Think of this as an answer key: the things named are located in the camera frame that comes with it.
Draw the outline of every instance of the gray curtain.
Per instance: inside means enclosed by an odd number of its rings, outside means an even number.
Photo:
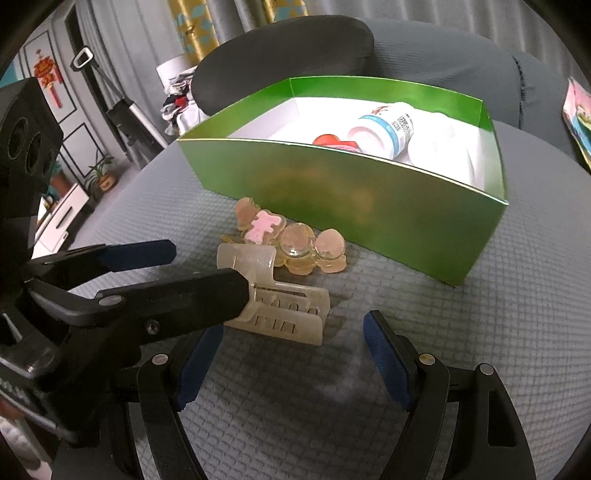
[[[107,76],[131,98],[162,132],[160,109],[166,95],[156,67],[183,53],[164,0],[76,0],[85,43]],[[108,106],[115,95],[99,79]],[[134,160],[142,166],[137,149]]]
[[[254,30],[267,23],[261,0],[234,0],[244,31]]]
[[[244,33],[242,18],[234,0],[208,0],[207,7],[218,42],[222,44]]]

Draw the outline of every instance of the wall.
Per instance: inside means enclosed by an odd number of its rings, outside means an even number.
[[[14,63],[19,78],[34,75],[39,59],[37,50],[41,50],[41,56],[50,56],[57,63],[63,79],[61,83],[54,82],[58,100],[48,88],[44,88],[44,94],[64,132],[58,161],[71,181],[85,186],[96,158],[100,159],[108,153],[115,157],[119,165],[126,167],[129,162],[108,128],[82,74],[69,68],[74,52],[64,19],[72,6],[73,0],[64,2],[43,22],[25,42]]]

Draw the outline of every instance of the yellow curtain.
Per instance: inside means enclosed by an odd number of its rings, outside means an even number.
[[[219,45],[206,0],[168,0],[178,37],[191,61],[197,65]]]
[[[304,0],[262,0],[262,2],[269,23],[308,15]]]

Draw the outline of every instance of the translucent plastic clip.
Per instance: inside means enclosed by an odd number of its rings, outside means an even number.
[[[226,325],[248,332],[322,344],[330,310],[329,292],[273,279],[277,250],[272,245],[221,244],[217,267],[238,270],[250,282],[250,301],[239,317]]]

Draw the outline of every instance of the clothing pile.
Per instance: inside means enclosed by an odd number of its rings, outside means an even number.
[[[181,72],[170,85],[164,88],[168,98],[160,110],[162,118],[168,122],[167,135],[184,135],[196,125],[209,118],[199,109],[191,94],[193,67]]]

